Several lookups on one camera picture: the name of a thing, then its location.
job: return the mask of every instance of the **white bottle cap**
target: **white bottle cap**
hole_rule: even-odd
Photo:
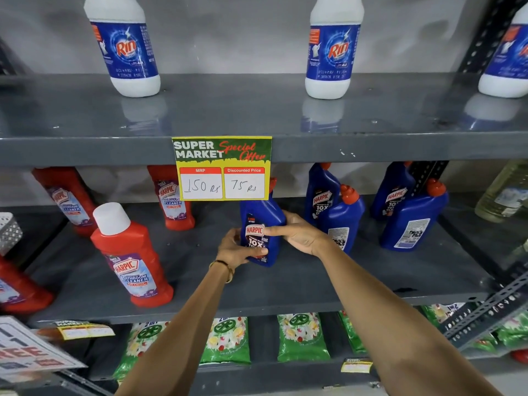
[[[103,235],[117,235],[130,226],[130,218],[119,203],[106,203],[93,211],[97,227]]]

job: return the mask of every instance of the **green packet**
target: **green packet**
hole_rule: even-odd
[[[497,337],[507,347],[518,347],[528,341],[528,312],[505,322],[498,328]]]
[[[154,343],[163,329],[168,326],[168,321],[151,321],[148,323],[134,324],[128,335],[127,348],[112,377],[122,381],[132,369],[137,359]]]
[[[250,364],[247,320],[247,317],[213,319],[200,363]]]
[[[318,313],[278,315],[280,362],[329,360]]]
[[[463,317],[469,315],[474,306],[471,303],[433,304],[430,306],[421,306],[421,309],[429,322],[438,327],[455,313]],[[483,338],[474,342],[471,347],[494,353],[496,351],[495,346],[497,345],[497,339],[491,333],[487,333]]]
[[[345,327],[346,334],[348,335],[348,341],[350,342],[350,346],[352,347],[354,353],[366,353],[366,348],[363,346],[363,342],[361,342],[360,337],[352,326],[347,313],[344,310],[341,310],[338,314],[343,326]]]

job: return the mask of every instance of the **gold bangle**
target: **gold bangle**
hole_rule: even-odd
[[[226,267],[228,267],[229,277],[228,277],[228,280],[225,281],[228,284],[229,282],[231,282],[233,280],[233,270],[231,269],[231,267],[225,261],[222,261],[222,260],[214,260],[212,263],[209,264],[209,268],[212,267],[213,264],[216,263],[216,262],[224,264]]]

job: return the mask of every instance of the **bottle of yellowish liquid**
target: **bottle of yellowish liquid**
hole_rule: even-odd
[[[510,160],[475,207],[475,214],[491,222],[503,222],[528,199],[528,160]]]

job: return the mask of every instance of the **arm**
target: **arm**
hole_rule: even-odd
[[[500,396],[425,317],[297,214],[265,229],[321,259],[391,396]]]
[[[267,254],[267,249],[241,247],[240,231],[232,229],[222,240],[216,260],[224,261],[234,272],[246,257]],[[158,339],[138,359],[115,396],[186,395],[207,342],[220,296],[230,273],[215,263],[183,308]]]

